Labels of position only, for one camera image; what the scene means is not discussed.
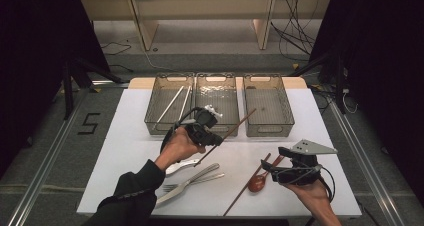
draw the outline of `hand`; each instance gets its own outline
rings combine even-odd
[[[205,147],[193,143],[188,137],[185,128],[179,127],[175,130],[155,163],[162,171],[165,171],[175,162],[187,159],[195,153],[204,152],[206,152]]]
[[[294,184],[284,184],[284,187],[293,191],[305,207],[311,211],[312,216],[321,225],[341,225],[339,219],[334,214],[327,196],[327,190],[319,180],[314,183],[298,186]]]

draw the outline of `printed number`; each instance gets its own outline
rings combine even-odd
[[[96,131],[98,123],[87,123],[88,118],[92,115],[100,115],[100,113],[88,113],[87,116],[85,116],[83,126],[93,126],[92,130],[90,132],[78,132],[78,135],[87,135],[87,134],[94,134],[94,131]]]

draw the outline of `black backdrop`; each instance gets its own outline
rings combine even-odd
[[[62,66],[75,55],[109,72],[80,0],[0,0],[0,177],[43,118],[61,87]]]
[[[330,48],[354,2],[331,0],[311,59]],[[343,55],[346,84],[424,206],[424,0],[373,0],[362,22]],[[335,65],[323,69],[335,77]]]

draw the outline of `plastic tray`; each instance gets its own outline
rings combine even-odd
[[[144,118],[151,135],[165,135],[181,115],[190,110],[193,82],[192,73],[159,73],[156,76]]]
[[[216,112],[223,114],[211,132],[225,136],[239,121],[236,78],[233,73],[198,73],[193,101],[196,107],[212,105]],[[238,128],[229,136],[237,136]]]
[[[243,77],[243,98],[248,137],[288,137],[294,125],[291,107],[278,74],[249,74]]]

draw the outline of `spoon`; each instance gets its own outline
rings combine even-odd
[[[283,160],[284,156],[278,155],[278,157],[274,160],[272,163],[272,166],[277,166],[281,160]],[[247,185],[247,188],[250,190],[250,192],[256,193],[261,191],[266,182],[266,176],[268,176],[268,171],[265,171],[262,174],[254,175],[252,178],[250,178],[249,183]]]

